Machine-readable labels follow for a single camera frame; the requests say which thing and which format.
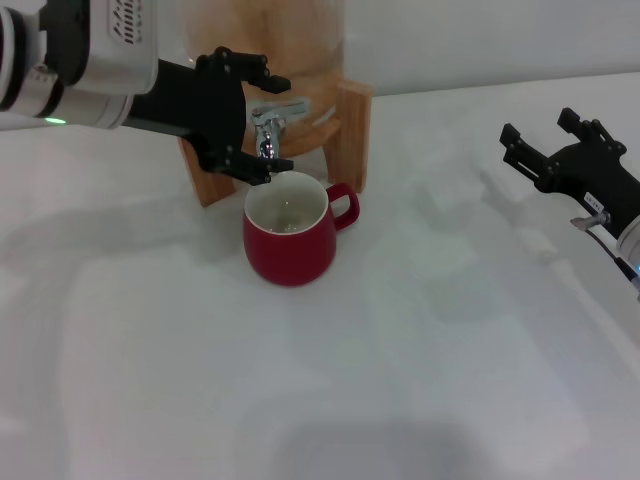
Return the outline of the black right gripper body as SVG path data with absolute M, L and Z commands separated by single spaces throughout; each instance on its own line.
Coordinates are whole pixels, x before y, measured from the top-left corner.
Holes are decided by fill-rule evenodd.
M 576 143 L 553 154 L 539 178 L 539 191 L 575 199 L 590 213 L 585 195 L 590 193 L 611 216 L 605 229 L 619 238 L 639 216 L 639 181 L 620 163 L 626 150 Z

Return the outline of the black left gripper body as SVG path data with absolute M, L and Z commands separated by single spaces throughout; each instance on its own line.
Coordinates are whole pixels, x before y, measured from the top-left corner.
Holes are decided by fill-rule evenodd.
M 225 67 L 216 58 L 200 58 L 194 68 L 159 61 L 155 84 L 133 98 L 127 125 L 187 141 L 206 172 L 243 173 L 244 94 Z

